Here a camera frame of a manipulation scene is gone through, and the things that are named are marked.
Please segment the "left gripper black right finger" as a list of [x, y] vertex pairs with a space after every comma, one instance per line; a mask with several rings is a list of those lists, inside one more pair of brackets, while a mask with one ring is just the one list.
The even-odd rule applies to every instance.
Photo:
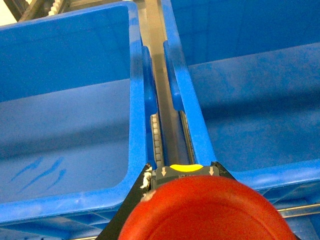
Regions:
[[225, 177], [228, 179], [235, 180], [235, 178], [230, 174], [230, 172], [218, 161], [212, 161], [211, 167], [213, 167], [213, 175], [219, 177]]

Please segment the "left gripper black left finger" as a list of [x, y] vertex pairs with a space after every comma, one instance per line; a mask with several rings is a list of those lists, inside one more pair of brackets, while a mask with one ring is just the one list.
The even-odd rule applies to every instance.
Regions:
[[143, 167], [117, 213], [104, 230], [98, 235], [96, 240], [117, 240], [119, 238], [121, 230], [130, 213], [141, 201], [144, 194], [150, 190], [150, 176], [148, 176], [148, 174], [152, 174], [152, 169], [153, 168], [150, 163], [147, 163]]

